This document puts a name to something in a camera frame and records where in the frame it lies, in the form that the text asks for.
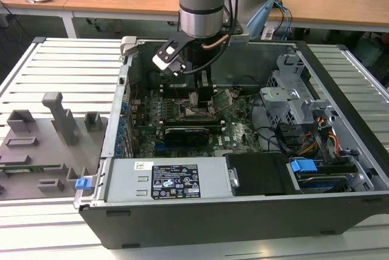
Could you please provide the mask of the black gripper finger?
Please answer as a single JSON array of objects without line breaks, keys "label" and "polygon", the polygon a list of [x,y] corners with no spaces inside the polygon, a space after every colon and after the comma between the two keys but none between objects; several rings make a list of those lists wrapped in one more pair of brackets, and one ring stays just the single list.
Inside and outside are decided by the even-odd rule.
[{"label": "black gripper finger", "polygon": [[202,70],[196,76],[196,93],[198,95],[198,107],[206,108],[213,95],[213,82],[211,70]]}]

